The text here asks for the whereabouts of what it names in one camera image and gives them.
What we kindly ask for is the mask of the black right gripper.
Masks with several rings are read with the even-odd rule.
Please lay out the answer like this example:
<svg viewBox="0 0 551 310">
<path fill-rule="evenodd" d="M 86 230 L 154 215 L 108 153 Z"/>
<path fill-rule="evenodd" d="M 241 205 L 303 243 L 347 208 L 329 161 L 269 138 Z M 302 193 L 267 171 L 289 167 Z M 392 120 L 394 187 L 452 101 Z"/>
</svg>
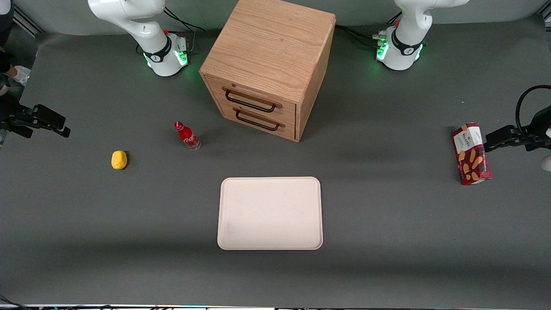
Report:
<svg viewBox="0 0 551 310">
<path fill-rule="evenodd" d="M 0 96 L 0 121 L 1 129 L 26 139 L 32 137 L 33 129 L 47 129 L 64 138 L 68 138 L 71 133 L 65 126 L 64 116 L 43 105 L 35 105 L 33 108 L 24 106 L 12 93 Z"/>
</svg>

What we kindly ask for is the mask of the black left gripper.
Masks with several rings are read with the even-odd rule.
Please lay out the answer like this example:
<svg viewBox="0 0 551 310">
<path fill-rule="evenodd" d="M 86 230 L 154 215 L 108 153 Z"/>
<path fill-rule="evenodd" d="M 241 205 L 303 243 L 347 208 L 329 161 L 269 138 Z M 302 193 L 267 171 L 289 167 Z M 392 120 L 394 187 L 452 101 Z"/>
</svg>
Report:
<svg viewBox="0 0 551 310">
<path fill-rule="evenodd" d="M 527 152 L 536 149 L 551 149 L 550 127 L 551 108 L 540 110 L 533 116 L 527 126 L 521 126 L 520 108 L 515 110 L 516 126 L 521 132 L 521 142 L 525 145 Z M 506 125 L 496 131 L 486 134 L 484 150 L 492 152 L 496 149 L 514 146 L 517 139 L 517 129 L 513 125 Z"/>
</svg>

